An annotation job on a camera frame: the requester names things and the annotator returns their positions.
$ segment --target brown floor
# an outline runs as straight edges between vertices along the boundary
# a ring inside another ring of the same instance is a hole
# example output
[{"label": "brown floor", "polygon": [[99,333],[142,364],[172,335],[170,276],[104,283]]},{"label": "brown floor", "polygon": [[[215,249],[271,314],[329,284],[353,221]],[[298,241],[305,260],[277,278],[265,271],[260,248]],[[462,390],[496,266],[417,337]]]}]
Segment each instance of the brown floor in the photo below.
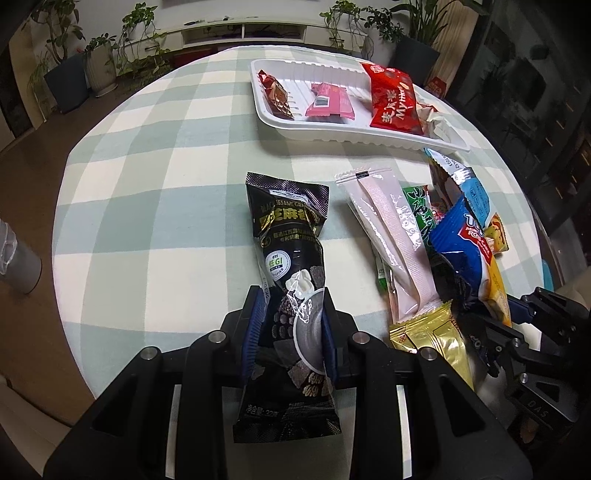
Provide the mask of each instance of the brown floor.
[{"label": "brown floor", "polygon": [[20,295],[0,282],[0,374],[37,407],[74,423],[93,400],[70,353],[57,310],[51,236],[70,150],[129,95],[90,98],[0,153],[0,218],[43,262],[35,290]]}]

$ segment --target black sesame snack wrapper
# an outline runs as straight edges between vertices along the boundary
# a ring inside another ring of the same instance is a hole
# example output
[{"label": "black sesame snack wrapper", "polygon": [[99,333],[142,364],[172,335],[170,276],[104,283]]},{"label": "black sesame snack wrapper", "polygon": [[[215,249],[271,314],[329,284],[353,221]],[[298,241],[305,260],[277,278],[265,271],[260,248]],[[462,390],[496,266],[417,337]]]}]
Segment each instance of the black sesame snack wrapper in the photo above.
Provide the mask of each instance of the black sesame snack wrapper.
[{"label": "black sesame snack wrapper", "polygon": [[338,434],[322,356],[324,261],[318,235],[329,188],[248,173],[246,192],[267,311],[234,441]]}]

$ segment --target silver bolt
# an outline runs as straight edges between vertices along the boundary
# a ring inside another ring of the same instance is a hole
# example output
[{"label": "silver bolt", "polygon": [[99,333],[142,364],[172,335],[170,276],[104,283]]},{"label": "silver bolt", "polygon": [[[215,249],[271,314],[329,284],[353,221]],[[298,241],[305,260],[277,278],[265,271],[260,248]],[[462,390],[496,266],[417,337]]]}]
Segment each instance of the silver bolt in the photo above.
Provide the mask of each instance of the silver bolt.
[{"label": "silver bolt", "polygon": [[222,343],[226,339],[226,334],[221,330],[214,330],[212,333],[209,334],[207,339],[211,343]]},{"label": "silver bolt", "polygon": [[353,334],[353,341],[364,345],[369,342],[369,335],[365,332],[355,332]]},{"label": "silver bolt", "polygon": [[430,346],[426,346],[424,348],[421,348],[421,356],[425,360],[435,360],[437,358],[437,350],[431,348]]},{"label": "silver bolt", "polygon": [[158,355],[158,349],[155,346],[142,348],[142,351],[139,353],[139,356],[144,360],[152,360],[156,355]]}]

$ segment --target green and white tablecloth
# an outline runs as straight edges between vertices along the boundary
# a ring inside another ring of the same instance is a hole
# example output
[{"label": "green and white tablecloth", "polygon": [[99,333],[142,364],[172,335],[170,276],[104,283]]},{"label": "green and white tablecloth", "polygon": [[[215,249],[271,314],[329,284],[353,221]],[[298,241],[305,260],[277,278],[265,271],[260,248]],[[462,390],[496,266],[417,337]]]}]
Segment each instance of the green and white tablecloth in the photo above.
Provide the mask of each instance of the green and white tablecloth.
[{"label": "green and white tablecloth", "polygon": [[[430,182],[416,151],[298,142],[257,117],[254,59],[357,60],[299,47],[225,50],[171,72],[136,93],[72,150],[53,234],[56,296],[70,348],[94,395],[144,346],[191,344],[239,309],[259,284],[244,179],[247,171],[330,186],[321,234],[326,284],[359,329],[385,338],[388,304],[375,283],[369,241],[334,183],[338,172],[390,166],[403,186]],[[470,145],[456,158],[473,167],[505,225],[511,249],[499,264],[519,297],[543,285],[528,203],[476,128],[433,103]]]}]

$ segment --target round table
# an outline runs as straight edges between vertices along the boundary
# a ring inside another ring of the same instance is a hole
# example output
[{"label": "round table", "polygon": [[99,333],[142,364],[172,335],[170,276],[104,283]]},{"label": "round table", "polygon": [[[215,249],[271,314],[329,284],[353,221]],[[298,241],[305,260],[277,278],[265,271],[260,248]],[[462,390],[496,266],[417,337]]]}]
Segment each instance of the round table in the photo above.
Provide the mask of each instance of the round table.
[{"label": "round table", "polygon": [[[326,285],[360,330],[387,338],[388,303],[375,286],[369,241],[334,176],[372,162],[390,166],[403,186],[426,184],[426,158],[377,145],[285,139],[255,113],[249,65],[260,58],[362,70],[352,57],[306,48],[231,48],[148,85],[70,153],[56,209],[53,274],[64,331],[94,395],[142,347],[182,348],[218,328],[260,283],[248,171],[329,185],[320,237]],[[453,156],[473,167],[505,225],[510,250],[498,262],[507,292],[532,292],[543,276],[525,196],[485,137],[430,100],[471,147]],[[537,346],[535,335],[529,340]]]}]

